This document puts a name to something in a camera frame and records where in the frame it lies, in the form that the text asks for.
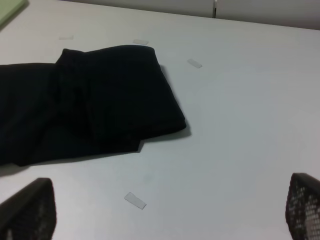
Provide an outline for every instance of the white desk surface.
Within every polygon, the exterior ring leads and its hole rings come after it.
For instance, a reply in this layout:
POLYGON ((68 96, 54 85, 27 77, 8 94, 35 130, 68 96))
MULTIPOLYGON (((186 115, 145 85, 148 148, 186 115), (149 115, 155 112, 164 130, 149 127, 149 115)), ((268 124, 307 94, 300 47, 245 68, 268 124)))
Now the white desk surface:
POLYGON ((0 201, 51 178, 54 240, 290 240, 291 174, 320 179, 320 31, 32 0, 0 31, 0 64, 54 63, 63 48, 134 39, 155 48, 191 135, 140 153, 1 168, 0 201))

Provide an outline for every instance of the mesh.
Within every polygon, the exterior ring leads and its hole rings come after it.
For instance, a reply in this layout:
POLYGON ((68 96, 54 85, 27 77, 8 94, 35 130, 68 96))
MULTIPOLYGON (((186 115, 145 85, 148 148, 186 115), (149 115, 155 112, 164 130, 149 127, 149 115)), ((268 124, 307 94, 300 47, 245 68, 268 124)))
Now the mesh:
POLYGON ((285 218, 293 240, 320 240, 320 181, 305 173, 292 175, 285 218))
POLYGON ((50 240, 56 226, 52 188, 43 187, 0 232, 0 240, 50 240))

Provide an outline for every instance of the white wall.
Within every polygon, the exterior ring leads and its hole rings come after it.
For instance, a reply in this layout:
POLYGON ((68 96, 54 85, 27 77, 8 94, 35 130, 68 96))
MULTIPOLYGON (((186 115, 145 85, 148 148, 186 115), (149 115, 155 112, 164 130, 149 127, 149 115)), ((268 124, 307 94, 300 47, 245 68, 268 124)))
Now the white wall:
POLYGON ((72 2, 107 5, 120 8, 213 17, 214 0, 70 0, 72 2))
POLYGON ((218 0, 216 18, 320 30, 320 0, 218 0))

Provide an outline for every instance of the black cloth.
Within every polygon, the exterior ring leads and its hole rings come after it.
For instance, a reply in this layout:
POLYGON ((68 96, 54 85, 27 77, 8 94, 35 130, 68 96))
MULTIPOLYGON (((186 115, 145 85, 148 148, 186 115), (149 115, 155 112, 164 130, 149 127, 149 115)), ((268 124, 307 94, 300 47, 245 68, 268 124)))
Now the black cloth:
POLYGON ((0 66, 0 164, 136 152, 186 127, 153 48, 64 49, 55 64, 0 66))

